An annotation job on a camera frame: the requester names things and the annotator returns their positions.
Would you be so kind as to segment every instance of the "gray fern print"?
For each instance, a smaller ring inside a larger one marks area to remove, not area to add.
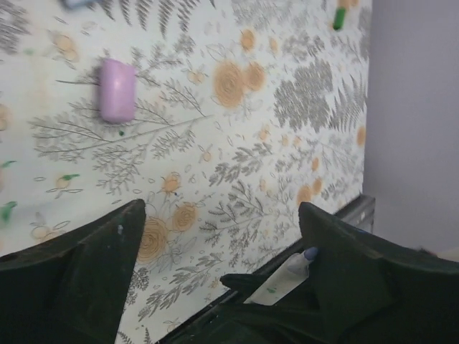
[[[232,255],[229,266],[235,267],[244,257],[250,243],[257,239],[262,219],[271,214],[265,210],[260,199],[254,196],[251,185],[238,180],[231,189],[227,203],[220,201],[218,206],[209,210],[216,221],[205,221],[199,230],[207,235],[206,243],[212,247],[220,242],[224,234],[229,234],[229,250]]]
[[[343,90],[338,91],[335,98],[335,110],[328,127],[330,129],[346,132],[356,127],[359,117],[363,114],[366,106],[366,85],[362,79],[358,82],[351,77],[352,85],[343,81]]]
[[[317,133],[328,124],[330,107],[325,96],[333,90],[330,64],[315,59],[308,67],[298,67],[295,80],[280,83],[274,93],[274,113],[282,127],[295,132],[310,125]]]
[[[191,295],[199,286],[202,287],[209,281],[212,269],[223,262],[221,253],[212,252],[198,258],[193,266],[176,269],[174,278],[169,283],[173,287],[152,293],[147,298],[146,306],[138,313],[139,321],[152,316],[157,310],[171,307],[181,295]]]
[[[361,39],[359,42],[360,55],[363,59],[368,61],[370,55],[370,26],[372,23],[372,10],[364,7],[359,15],[359,30],[361,32]]]
[[[273,147],[267,143],[256,143],[253,148],[238,147],[231,163],[219,163],[209,178],[209,186],[222,182],[232,183],[241,175],[250,176],[263,167],[263,159],[273,155]]]
[[[30,34],[27,11],[11,2],[0,0],[0,51],[16,54],[21,36]]]
[[[118,337],[121,339],[122,344],[136,344],[124,332],[118,332]],[[153,344],[148,328],[145,329],[145,337],[143,339],[143,344]]]
[[[261,31],[273,21],[285,23],[292,16],[293,0],[231,0],[233,14],[240,26]]]
[[[99,4],[112,20],[115,20],[114,8],[118,6],[124,20],[129,25],[132,25],[131,10],[135,9],[139,24],[142,29],[147,30],[148,20],[154,13],[152,12],[154,2],[154,0],[102,0]],[[166,38],[167,26],[173,14],[179,18],[180,29],[188,32],[192,12],[200,2],[201,0],[158,0],[158,24],[163,38]],[[209,0],[209,2],[215,8],[215,0]]]
[[[284,56],[291,56],[295,62],[305,62],[308,57],[316,57],[325,49],[319,36],[311,39],[306,32],[287,38],[282,45]]]

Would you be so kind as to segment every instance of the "orange flower print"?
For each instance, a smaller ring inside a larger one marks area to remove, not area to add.
[[[157,218],[148,219],[143,228],[137,263],[148,264],[159,257],[166,249],[168,233],[164,221]]]
[[[260,179],[260,191],[265,192],[266,191],[266,180],[265,179]]]
[[[210,153],[210,150],[212,149],[213,145],[210,145],[207,147],[207,149],[204,149],[203,147],[199,146],[199,149],[201,150],[202,154],[201,157],[199,158],[199,162],[201,163],[202,161],[205,161],[208,163],[209,161],[212,160],[212,153]]]
[[[174,194],[180,188],[180,174],[177,172],[170,173],[167,177],[163,178],[163,186],[161,191],[165,192],[167,196]]]
[[[75,69],[74,62],[78,62],[80,57],[73,39],[60,32],[49,32],[53,46],[50,47],[44,56],[53,54],[53,59],[63,60],[70,68]]]
[[[282,144],[283,147],[288,146],[288,136],[286,134],[282,135],[282,139],[280,140],[280,143]]]
[[[51,239],[57,238],[60,235],[65,233],[65,230],[62,229],[67,226],[70,221],[64,221],[59,224],[56,224],[53,227],[50,227],[46,224],[43,215],[40,213],[35,214],[35,221],[31,223],[34,226],[33,230],[30,232],[32,238],[36,239],[38,242],[47,242]]]
[[[226,108],[235,108],[244,97],[244,79],[234,62],[219,64],[214,73],[214,93],[219,103]]]
[[[318,159],[318,157],[315,157],[311,164],[311,170],[313,170],[313,172],[316,172],[320,163],[321,161]]]
[[[322,178],[317,178],[313,183],[313,194],[319,195],[322,191]]]
[[[173,216],[173,224],[175,231],[187,231],[196,221],[198,209],[194,204],[185,203],[177,208]]]
[[[303,141],[301,140],[299,136],[295,136],[295,138],[293,139],[293,147],[295,148],[300,147],[302,142]]]
[[[300,187],[298,194],[296,195],[296,203],[300,206],[301,202],[311,202],[313,193],[309,185],[303,185]]]
[[[262,141],[265,142],[270,136],[270,126],[268,124],[265,124],[264,126],[261,127],[261,130],[258,132],[258,138]]]
[[[209,288],[210,289],[216,289],[220,284],[220,278],[215,277],[214,280],[210,283]]]
[[[365,145],[366,140],[366,128],[361,126],[359,131],[357,131],[357,145],[359,147],[363,147]]]
[[[245,52],[249,52],[255,46],[255,34],[252,30],[246,29],[241,33],[241,47]]]
[[[276,55],[279,52],[278,41],[276,41],[273,37],[270,37],[270,49],[274,55]]]
[[[8,129],[9,118],[11,117],[11,111],[3,104],[0,104],[0,131]]]
[[[265,69],[256,62],[251,62],[244,71],[245,86],[252,91],[259,91],[265,84]]]
[[[69,193],[69,194],[78,194],[81,191],[83,191],[81,188],[70,188],[70,184],[72,183],[72,180],[79,177],[79,174],[65,174],[63,176],[60,176],[59,178],[56,179],[55,182],[55,188],[51,188],[50,190],[47,190],[47,193],[53,193],[56,192],[56,199],[61,197],[64,193]]]

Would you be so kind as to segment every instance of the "leaf print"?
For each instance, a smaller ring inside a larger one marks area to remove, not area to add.
[[[338,47],[347,57],[351,58],[353,63],[361,62],[359,48],[355,42],[350,40],[349,37],[344,39],[340,36],[333,36],[330,42],[332,47]]]
[[[249,176],[259,172],[263,166],[263,158],[273,154],[273,147],[268,143],[256,143],[252,149],[238,147],[232,160],[236,164],[219,163],[215,167],[214,174],[209,178],[209,186],[220,185],[223,181],[232,183],[240,177],[240,174]]]
[[[231,0],[233,14],[240,26],[251,26],[261,31],[267,29],[272,21],[286,22],[292,14],[293,0]]]
[[[100,0],[99,4],[100,4],[100,7],[102,7],[105,14],[107,14],[107,16],[110,19],[115,20],[115,18],[113,18],[113,15],[112,15],[113,1],[114,0]]]
[[[175,286],[168,291],[158,290],[151,294],[146,301],[146,306],[138,314],[139,321],[152,316],[157,309],[168,309],[182,294],[190,295],[199,286],[204,286],[211,277],[209,273],[211,269],[223,261],[219,254],[208,254],[198,258],[196,266],[176,269],[174,278],[169,283]]]
[[[10,0],[0,0],[0,50],[16,54],[21,36],[30,34],[27,11]]]
[[[181,86],[179,82],[170,79],[164,83],[164,86],[169,91],[161,94],[161,99],[168,102],[172,107],[181,105],[187,110],[196,110],[202,117],[206,117],[201,110],[201,103],[197,100],[198,95],[191,91],[190,87]]]
[[[166,38],[167,24],[174,10],[174,6],[172,0],[159,0],[159,28],[163,38]]]
[[[275,91],[275,116],[281,127],[288,121],[295,132],[310,125],[318,133],[328,124],[325,96],[333,90],[330,64],[315,59],[309,67],[298,67],[294,78],[294,82],[283,80]]]
[[[338,91],[338,98],[335,97],[335,109],[328,127],[341,132],[355,128],[359,117],[364,114],[366,106],[366,85],[362,78],[357,82],[351,77],[352,86],[343,81],[343,90]]]
[[[325,44],[319,36],[311,39],[306,32],[289,37],[282,45],[283,54],[290,55],[296,62],[304,62],[309,57],[316,57],[324,49]]]
[[[200,0],[181,0],[178,17],[180,20],[180,29],[183,32],[188,31],[190,14],[197,6],[197,2],[200,2]]]
[[[130,2],[131,0],[120,0],[120,7],[121,11],[123,12],[124,19],[126,23],[131,25],[131,20],[129,19],[129,11],[130,11]]]
[[[211,215],[218,218],[219,224],[206,221],[199,230],[207,235],[206,243],[213,247],[220,241],[223,233],[229,233],[229,249],[232,255],[229,266],[235,267],[244,256],[246,248],[257,239],[262,219],[270,214],[263,210],[259,198],[253,196],[251,186],[241,180],[232,185],[228,199],[229,203],[220,201],[215,209],[209,210]]]
[[[118,335],[121,337],[123,344],[134,344],[134,342],[125,333],[119,331]]]
[[[369,7],[363,7],[359,14],[359,30],[361,38],[359,42],[360,56],[368,61],[370,53],[370,25],[372,21],[372,10]]]
[[[153,3],[153,0],[137,0],[136,2],[136,11],[138,20],[141,23],[142,29],[146,30],[146,21],[148,14],[150,12],[150,7]]]

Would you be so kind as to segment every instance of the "floral wallpaper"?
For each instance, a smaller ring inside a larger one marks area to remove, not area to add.
[[[155,343],[361,191],[371,0],[0,0],[0,255],[135,199],[147,221],[117,343]],[[136,68],[102,121],[98,70]]]

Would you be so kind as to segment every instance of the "white wall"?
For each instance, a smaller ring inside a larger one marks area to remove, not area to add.
[[[375,233],[459,246],[459,1],[373,0],[364,193]]]

